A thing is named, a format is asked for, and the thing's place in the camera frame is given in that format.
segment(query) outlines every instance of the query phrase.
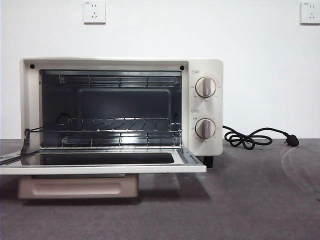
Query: control panel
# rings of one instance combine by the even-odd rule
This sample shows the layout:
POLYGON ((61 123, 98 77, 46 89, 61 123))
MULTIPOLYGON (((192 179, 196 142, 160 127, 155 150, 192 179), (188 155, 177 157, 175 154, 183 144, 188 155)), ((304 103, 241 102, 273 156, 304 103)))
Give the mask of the control panel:
POLYGON ((223 63, 217 59, 189 62, 188 148, 196 156, 222 153, 223 63))

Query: oven foot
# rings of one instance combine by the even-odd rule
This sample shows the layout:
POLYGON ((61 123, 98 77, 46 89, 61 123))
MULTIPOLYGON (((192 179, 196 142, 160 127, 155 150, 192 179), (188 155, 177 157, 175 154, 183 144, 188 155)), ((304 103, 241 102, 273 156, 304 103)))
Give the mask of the oven foot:
POLYGON ((133 198, 138 196, 138 174, 122 177, 35 178, 21 176, 19 199, 133 198))
POLYGON ((214 167, 214 157, 213 156, 204 156, 203 164, 206 165, 208 169, 212 169, 214 167))

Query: oven rack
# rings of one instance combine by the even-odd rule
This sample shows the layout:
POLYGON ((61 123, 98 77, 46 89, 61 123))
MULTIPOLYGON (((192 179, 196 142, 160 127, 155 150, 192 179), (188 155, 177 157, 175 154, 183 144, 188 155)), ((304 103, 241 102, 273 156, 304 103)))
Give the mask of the oven rack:
POLYGON ((28 129, 29 133, 180 133, 181 124, 171 122, 169 118, 69 118, 64 123, 28 129))

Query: gray floor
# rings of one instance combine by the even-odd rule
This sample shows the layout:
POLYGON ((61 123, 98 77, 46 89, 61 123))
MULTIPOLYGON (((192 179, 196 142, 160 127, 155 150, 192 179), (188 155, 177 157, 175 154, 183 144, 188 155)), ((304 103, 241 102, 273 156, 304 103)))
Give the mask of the gray floor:
POLYGON ((207 173, 141 174, 135 199, 18 200, 1 176, 1 239, 320 239, 320 139, 300 143, 225 144, 207 173))

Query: wire rack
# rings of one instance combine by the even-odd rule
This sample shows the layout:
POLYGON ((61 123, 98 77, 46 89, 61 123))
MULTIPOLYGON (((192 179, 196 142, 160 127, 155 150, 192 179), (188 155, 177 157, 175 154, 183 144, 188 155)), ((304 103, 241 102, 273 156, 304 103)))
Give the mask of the wire rack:
POLYGON ((55 123, 29 130, 37 132, 181 132, 180 123, 171 122, 169 118, 69 118, 66 123, 55 123))
POLYGON ((182 130, 180 123, 171 122, 169 118, 123 117, 69 118, 64 123, 28 132, 44 133, 47 138, 57 137, 59 147, 103 147, 180 146, 182 130))

